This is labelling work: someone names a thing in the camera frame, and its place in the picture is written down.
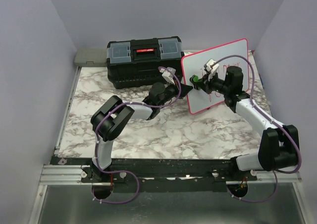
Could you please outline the green whiteboard eraser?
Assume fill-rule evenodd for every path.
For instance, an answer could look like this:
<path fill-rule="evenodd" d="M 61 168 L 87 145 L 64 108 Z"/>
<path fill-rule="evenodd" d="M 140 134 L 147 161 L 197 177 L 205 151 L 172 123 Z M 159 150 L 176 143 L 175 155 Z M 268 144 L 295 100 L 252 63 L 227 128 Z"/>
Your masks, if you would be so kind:
<path fill-rule="evenodd" d="M 199 81 L 199 78 L 198 78 L 197 75 L 193 75 L 193 76 L 190 78 L 190 82 L 192 83 L 193 88 L 194 88 L 195 90 L 199 90 L 198 81 Z"/>

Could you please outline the pink framed whiteboard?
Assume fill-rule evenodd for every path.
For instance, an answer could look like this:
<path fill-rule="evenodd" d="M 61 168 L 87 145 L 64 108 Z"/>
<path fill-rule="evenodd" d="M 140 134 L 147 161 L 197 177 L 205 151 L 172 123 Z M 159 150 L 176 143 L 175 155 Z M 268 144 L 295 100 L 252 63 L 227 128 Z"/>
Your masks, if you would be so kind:
<path fill-rule="evenodd" d="M 193 84 L 190 82 L 190 78 L 194 75 L 198 76 L 199 79 L 202 78 L 203 75 L 206 74 L 204 65 L 209 60 L 216 62 L 229 55 L 239 55 L 244 58 L 248 58 L 248 40 L 243 38 L 184 56 L 181 60 L 184 83 L 192 86 Z M 241 68 L 244 75 L 242 83 L 243 90 L 246 92 L 249 90 L 250 69 L 246 61 L 238 57 L 232 57 L 223 60 L 218 64 L 219 67 L 217 73 L 218 77 L 222 80 L 225 79 L 226 70 L 230 66 L 237 66 Z M 212 92 L 208 95 L 202 90 L 193 89 L 187 94 L 187 101 L 189 112 L 191 114 L 196 114 L 222 103 L 224 101 L 224 97 L 218 92 Z"/>

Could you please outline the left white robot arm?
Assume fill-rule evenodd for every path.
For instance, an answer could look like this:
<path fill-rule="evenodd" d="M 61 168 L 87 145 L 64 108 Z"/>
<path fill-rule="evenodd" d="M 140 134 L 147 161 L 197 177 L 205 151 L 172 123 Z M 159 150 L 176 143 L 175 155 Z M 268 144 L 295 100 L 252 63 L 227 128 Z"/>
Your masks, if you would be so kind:
<path fill-rule="evenodd" d="M 92 158 L 93 177 L 99 182 L 109 178 L 111 152 L 114 140 L 121 134 L 128 121 L 132 119 L 152 120 L 162 108 L 170 106 L 184 98 L 192 86 L 176 83 L 165 86 L 155 83 L 142 102 L 127 102 L 114 95 L 107 100 L 91 118 L 96 137 L 95 151 Z"/>

